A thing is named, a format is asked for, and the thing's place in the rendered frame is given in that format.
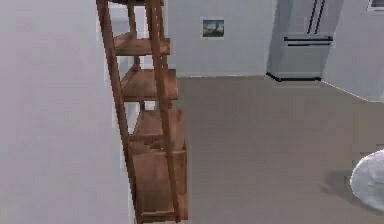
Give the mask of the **brown wooden bookcase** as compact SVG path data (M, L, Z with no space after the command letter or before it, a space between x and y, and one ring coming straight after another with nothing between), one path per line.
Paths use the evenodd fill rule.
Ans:
M136 224L188 218L187 150L163 0L96 0Z

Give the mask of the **framed landscape picture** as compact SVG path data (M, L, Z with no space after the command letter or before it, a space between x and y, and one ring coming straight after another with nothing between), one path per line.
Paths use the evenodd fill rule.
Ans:
M201 33L203 38L223 38L224 21L222 19L203 19Z

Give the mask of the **grey fridge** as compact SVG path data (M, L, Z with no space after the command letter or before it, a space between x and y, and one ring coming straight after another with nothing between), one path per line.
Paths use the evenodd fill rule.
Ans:
M307 34L313 0L277 0L266 74L277 80L321 80L345 0L326 0L318 34L314 34L321 0L318 0L310 34ZM333 41L284 41L284 37Z

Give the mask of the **white framed window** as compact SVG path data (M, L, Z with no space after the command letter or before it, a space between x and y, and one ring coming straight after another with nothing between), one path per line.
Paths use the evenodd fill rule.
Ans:
M369 0L368 11L384 11L384 0Z

